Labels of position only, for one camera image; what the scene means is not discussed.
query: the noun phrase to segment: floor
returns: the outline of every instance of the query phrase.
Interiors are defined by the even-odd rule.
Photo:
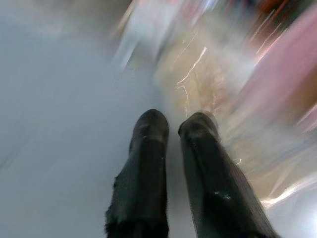
[[[149,108],[168,113],[155,64],[110,66],[113,25],[128,4],[0,0],[0,237],[105,237],[135,121]],[[170,141],[170,237],[192,238],[176,135]],[[317,215],[307,212],[315,197],[298,193],[267,210],[283,237],[317,236]]]

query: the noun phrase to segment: gray floor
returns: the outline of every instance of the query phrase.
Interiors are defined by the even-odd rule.
[[[164,111],[155,66],[109,66],[110,31],[128,3],[0,0],[0,237],[101,238],[113,178],[138,116]],[[195,232],[171,137],[171,238]],[[268,211],[283,237],[315,237],[316,192]]]

